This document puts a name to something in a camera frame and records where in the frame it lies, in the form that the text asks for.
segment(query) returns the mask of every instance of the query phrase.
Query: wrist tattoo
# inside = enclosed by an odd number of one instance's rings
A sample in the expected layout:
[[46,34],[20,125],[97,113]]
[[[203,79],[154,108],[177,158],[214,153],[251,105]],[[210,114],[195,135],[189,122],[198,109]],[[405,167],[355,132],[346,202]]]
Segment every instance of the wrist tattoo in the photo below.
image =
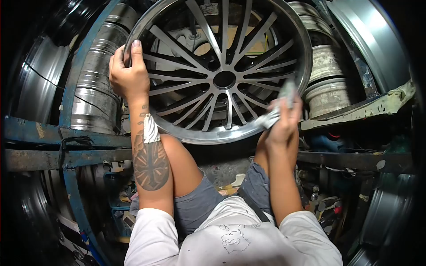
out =
[[162,188],[169,179],[169,159],[161,141],[144,143],[140,130],[133,144],[133,168],[136,182],[145,190]]
[[142,112],[139,114],[139,117],[142,118],[142,121],[139,121],[138,125],[142,125],[144,123],[144,118],[147,115],[147,112],[145,112],[144,109],[147,109],[147,108],[148,108],[147,104],[142,105]]

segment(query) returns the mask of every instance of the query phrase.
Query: fingernail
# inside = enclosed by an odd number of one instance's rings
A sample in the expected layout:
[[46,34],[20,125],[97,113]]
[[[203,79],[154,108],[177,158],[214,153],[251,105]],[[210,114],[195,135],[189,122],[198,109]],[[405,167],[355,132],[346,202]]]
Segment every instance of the fingernail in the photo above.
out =
[[136,40],[133,41],[132,45],[134,47],[139,47],[139,46],[141,46],[141,41],[139,41],[138,39],[136,39]]

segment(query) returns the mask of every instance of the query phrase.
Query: wheel center bore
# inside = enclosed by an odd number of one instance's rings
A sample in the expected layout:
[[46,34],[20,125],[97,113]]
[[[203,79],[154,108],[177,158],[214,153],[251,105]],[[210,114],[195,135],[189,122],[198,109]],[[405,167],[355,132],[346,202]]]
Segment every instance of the wheel center bore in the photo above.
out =
[[227,90],[235,85],[236,80],[234,73],[222,71],[213,78],[213,84],[220,90]]

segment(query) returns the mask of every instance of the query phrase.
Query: hand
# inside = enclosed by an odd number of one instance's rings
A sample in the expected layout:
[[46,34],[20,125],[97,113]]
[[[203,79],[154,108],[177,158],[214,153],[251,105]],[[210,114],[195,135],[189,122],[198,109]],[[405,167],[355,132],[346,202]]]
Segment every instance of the hand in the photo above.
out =
[[124,45],[109,60],[109,81],[116,94],[129,101],[146,99],[150,91],[150,78],[142,57],[141,41],[132,43],[132,66],[123,63]]
[[287,99],[285,98],[273,101],[270,110],[275,105],[280,106],[281,116],[279,121],[271,128],[266,138],[265,144],[268,146],[268,150],[287,148],[289,138],[295,130],[298,130],[297,125],[302,113],[303,104],[300,97],[296,95],[294,97],[293,108],[290,110],[287,108]]

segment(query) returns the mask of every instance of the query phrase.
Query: metal rack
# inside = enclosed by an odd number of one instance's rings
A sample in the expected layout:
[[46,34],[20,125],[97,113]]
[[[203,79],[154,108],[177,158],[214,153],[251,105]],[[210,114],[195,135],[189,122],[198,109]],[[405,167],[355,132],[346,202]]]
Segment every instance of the metal rack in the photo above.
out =
[[[80,197],[77,182],[77,167],[94,165],[105,162],[131,160],[131,140],[130,137],[100,134],[88,131],[71,129],[71,114],[74,94],[77,81],[83,67],[83,63],[89,52],[102,24],[119,3],[120,0],[111,0],[110,3],[100,13],[91,29],[87,33],[75,60],[72,64],[63,99],[61,104],[59,126],[41,124],[32,121],[26,121],[15,117],[6,117],[4,120],[5,139],[22,142],[37,143],[45,145],[55,145],[55,151],[43,150],[13,150],[6,149],[5,157],[8,171],[24,172],[39,171],[50,169],[62,169],[66,185],[66,191],[69,198],[72,211],[80,230],[80,234],[88,246],[91,246],[99,256],[95,258],[101,265],[111,265],[108,257],[102,250],[97,241],[94,232],[87,219],[83,203]],[[330,19],[325,3],[322,0],[313,0],[313,2]],[[349,106],[345,110],[338,110],[324,115],[324,118],[354,109],[380,97],[374,83],[371,71],[367,64],[357,55],[356,47],[348,41],[344,41],[349,53],[351,54],[358,72],[364,77],[363,85],[367,99],[361,103]],[[75,141],[75,137],[86,137],[90,140],[89,146]],[[72,151],[67,150],[67,146],[73,146]],[[328,165],[330,167],[347,167],[354,169],[363,169],[380,172],[413,173],[412,160],[410,153],[404,154],[355,154],[355,153],[319,153],[319,152],[300,152],[298,160]],[[377,162],[386,160],[386,167],[381,170],[377,168]]]

